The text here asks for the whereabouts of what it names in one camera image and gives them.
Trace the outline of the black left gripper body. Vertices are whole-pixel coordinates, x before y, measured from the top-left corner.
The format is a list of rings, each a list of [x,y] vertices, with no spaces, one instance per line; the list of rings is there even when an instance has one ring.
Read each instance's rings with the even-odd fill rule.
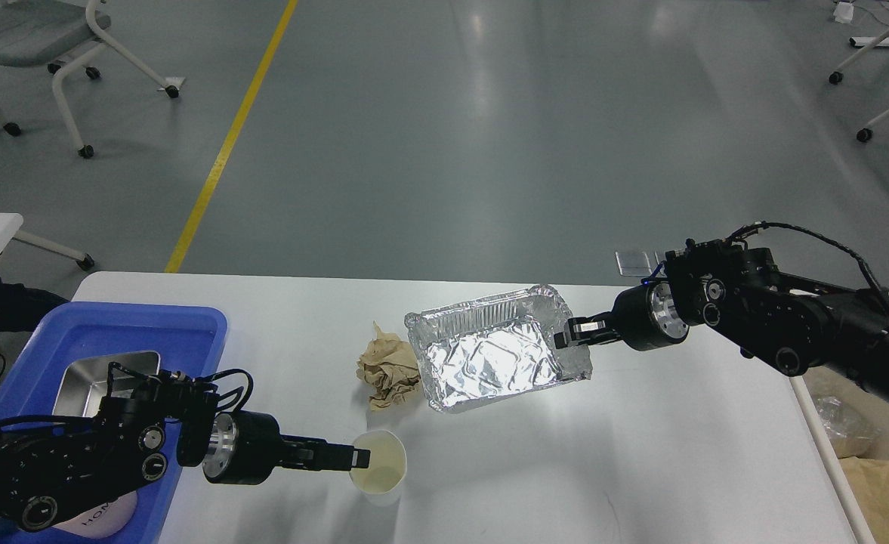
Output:
[[[267,413],[223,411],[213,422],[202,470],[211,484],[259,485],[278,461],[279,423]]]

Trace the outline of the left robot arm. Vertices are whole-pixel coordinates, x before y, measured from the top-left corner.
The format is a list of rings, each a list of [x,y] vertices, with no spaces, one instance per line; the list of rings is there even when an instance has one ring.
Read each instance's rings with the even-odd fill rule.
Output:
[[[244,369],[148,375],[112,362],[109,387],[117,374],[134,379],[134,391],[106,394],[93,417],[0,419],[0,519],[38,533],[162,480],[171,422],[176,462],[202,468],[212,484],[258,485],[276,468],[350,472],[371,462],[368,449],[286,436],[270,414],[246,410],[254,379]]]

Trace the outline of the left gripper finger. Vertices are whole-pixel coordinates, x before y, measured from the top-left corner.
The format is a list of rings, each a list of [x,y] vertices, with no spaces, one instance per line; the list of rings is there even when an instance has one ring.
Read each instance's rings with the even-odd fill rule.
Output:
[[[296,471],[366,469],[371,451],[312,437],[282,436],[282,467]]]

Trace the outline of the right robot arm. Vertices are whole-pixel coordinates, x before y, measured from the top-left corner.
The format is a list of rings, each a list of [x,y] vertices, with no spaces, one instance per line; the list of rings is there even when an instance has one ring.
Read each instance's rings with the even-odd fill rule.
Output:
[[[785,376],[827,366],[889,403],[889,292],[868,262],[819,233],[814,238],[857,262],[865,288],[849,289],[779,271],[768,248],[748,238],[776,221],[756,221],[725,238],[666,252],[609,312],[572,317],[554,334],[558,349],[622,342],[637,351],[683,343],[706,325],[745,358]]]

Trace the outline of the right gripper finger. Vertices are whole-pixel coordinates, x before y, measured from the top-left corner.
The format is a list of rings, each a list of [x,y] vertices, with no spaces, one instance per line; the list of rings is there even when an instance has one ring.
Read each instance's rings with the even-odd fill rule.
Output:
[[[556,349],[574,348],[579,345],[606,345],[618,341],[611,313],[594,314],[592,317],[571,317],[565,321],[562,332],[554,334]]]

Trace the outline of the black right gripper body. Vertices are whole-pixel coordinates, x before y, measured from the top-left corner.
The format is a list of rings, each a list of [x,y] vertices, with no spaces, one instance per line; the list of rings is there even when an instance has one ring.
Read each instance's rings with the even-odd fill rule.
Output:
[[[616,297],[611,310],[620,340],[636,351],[682,344],[690,325],[679,316],[667,282],[642,283]]]

